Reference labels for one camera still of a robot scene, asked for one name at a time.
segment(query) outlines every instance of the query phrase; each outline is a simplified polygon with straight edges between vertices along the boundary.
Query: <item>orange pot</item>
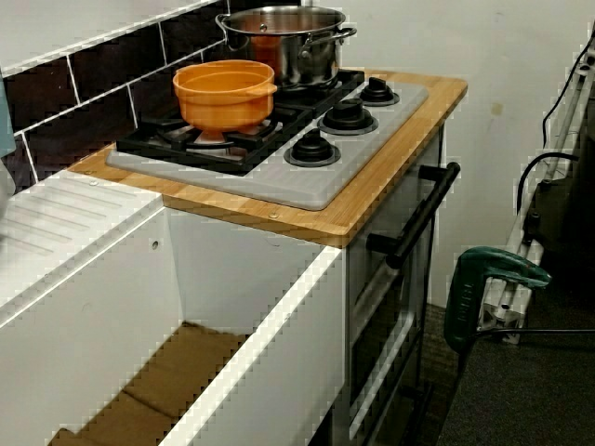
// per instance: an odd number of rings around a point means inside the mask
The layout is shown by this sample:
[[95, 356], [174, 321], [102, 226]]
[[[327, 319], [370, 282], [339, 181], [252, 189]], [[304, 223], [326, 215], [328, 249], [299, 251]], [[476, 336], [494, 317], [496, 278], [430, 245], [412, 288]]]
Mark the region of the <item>orange pot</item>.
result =
[[182, 118], [207, 133], [260, 124], [272, 112], [274, 70], [250, 60], [221, 60], [177, 71]]

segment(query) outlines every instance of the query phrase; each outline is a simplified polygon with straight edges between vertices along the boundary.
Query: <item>pot handle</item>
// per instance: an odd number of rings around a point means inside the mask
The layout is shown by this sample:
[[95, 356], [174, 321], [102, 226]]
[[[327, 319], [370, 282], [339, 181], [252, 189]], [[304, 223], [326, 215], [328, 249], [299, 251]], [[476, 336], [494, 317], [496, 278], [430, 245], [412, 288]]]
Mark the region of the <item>pot handle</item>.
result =
[[238, 48], [233, 47], [230, 44], [230, 37], [228, 36], [228, 30], [227, 30], [227, 27], [224, 24], [224, 20], [226, 18], [230, 17], [230, 16], [231, 16], [231, 14], [217, 14], [215, 16], [215, 23], [223, 31], [223, 36], [225, 37], [225, 43], [227, 44], [227, 48], [229, 48], [230, 51], [232, 51], [232, 52], [236, 52], [236, 51], [240, 51], [241, 49], [244, 49], [248, 45], [248, 43], [250, 42], [250, 39], [248, 37], [244, 36], [245, 43], [242, 46], [238, 47]]
[[340, 44], [343, 44], [343, 40], [355, 35], [357, 33], [357, 29], [355, 28], [343, 28], [335, 35], [331, 35], [330, 37], [323, 37], [322, 39], [314, 40], [314, 33], [310, 33], [308, 35], [308, 39], [304, 46], [299, 50], [299, 56], [302, 59], [309, 59], [311, 57], [311, 48], [315, 45], [322, 45], [328, 44], [330, 42], [335, 42], [336, 40], [339, 41]]
[[250, 89], [244, 92], [246, 96], [250, 96], [253, 98], [262, 98], [263, 96], [270, 96], [275, 91], [277, 91], [277, 85], [275, 84], [266, 84], [260, 86], [259, 88]]

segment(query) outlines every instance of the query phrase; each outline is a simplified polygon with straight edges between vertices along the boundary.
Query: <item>stove knob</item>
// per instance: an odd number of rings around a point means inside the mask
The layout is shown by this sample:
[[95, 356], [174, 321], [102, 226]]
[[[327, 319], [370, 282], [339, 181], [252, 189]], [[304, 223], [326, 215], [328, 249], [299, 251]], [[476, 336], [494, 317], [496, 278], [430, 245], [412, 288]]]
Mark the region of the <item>stove knob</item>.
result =
[[395, 96], [385, 80], [371, 77], [360, 98], [367, 103], [379, 103], [393, 101]]
[[364, 102], [361, 99], [346, 99], [333, 107], [335, 119], [349, 119], [364, 113]]
[[333, 130], [362, 130], [373, 123], [374, 118], [359, 98], [342, 100], [329, 110], [322, 120], [323, 130], [327, 133], [333, 133]]
[[320, 136], [320, 130], [314, 128], [296, 143], [291, 155], [296, 160], [315, 163], [333, 156], [333, 148], [326, 139]]

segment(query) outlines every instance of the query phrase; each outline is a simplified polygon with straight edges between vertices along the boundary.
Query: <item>white wall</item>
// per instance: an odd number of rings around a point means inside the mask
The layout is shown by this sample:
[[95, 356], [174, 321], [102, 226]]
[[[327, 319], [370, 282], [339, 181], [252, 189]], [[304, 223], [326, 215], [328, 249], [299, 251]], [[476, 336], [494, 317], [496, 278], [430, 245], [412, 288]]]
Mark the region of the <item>white wall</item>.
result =
[[320, 0], [358, 33], [343, 65], [464, 78], [469, 93], [446, 124], [445, 162], [461, 179], [440, 212], [432, 304], [444, 307], [456, 258], [472, 245], [502, 246], [514, 189], [541, 147], [541, 120], [588, 40], [589, 0]]

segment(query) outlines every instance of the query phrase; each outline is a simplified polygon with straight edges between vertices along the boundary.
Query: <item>burner grate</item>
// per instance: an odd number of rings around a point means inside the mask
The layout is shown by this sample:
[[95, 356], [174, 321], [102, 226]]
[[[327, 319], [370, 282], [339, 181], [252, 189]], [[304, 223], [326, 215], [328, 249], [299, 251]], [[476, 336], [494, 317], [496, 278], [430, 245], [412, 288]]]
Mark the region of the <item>burner grate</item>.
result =
[[139, 128], [119, 139], [116, 148], [144, 158], [244, 176], [363, 82], [363, 72], [339, 71], [337, 82], [328, 88], [298, 94], [279, 91], [264, 125], [224, 133], [221, 140], [201, 138], [201, 131], [181, 118], [179, 108], [162, 117], [141, 117]]

